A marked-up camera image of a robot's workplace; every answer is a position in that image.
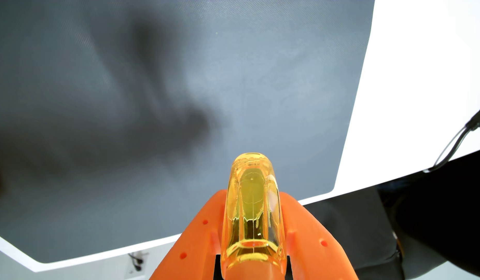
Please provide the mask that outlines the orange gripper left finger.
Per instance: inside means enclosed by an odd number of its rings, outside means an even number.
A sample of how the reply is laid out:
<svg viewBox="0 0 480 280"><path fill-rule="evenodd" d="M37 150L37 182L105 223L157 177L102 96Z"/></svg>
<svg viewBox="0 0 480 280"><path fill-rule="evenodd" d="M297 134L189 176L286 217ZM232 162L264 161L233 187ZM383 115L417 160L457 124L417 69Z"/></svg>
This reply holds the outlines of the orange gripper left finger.
<svg viewBox="0 0 480 280"><path fill-rule="evenodd" d="M181 233L150 279L213 279L220 254L226 190L212 195Z"/></svg>

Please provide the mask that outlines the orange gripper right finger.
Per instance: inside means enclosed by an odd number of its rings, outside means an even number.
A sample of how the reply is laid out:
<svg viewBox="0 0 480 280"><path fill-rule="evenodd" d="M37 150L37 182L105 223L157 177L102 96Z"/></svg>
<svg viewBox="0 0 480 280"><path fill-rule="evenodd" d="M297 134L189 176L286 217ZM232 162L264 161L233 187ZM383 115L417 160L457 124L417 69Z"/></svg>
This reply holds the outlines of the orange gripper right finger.
<svg viewBox="0 0 480 280"><path fill-rule="evenodd" d="M280 201L293 279L358 279L333 235L289 194Z"/></svg>

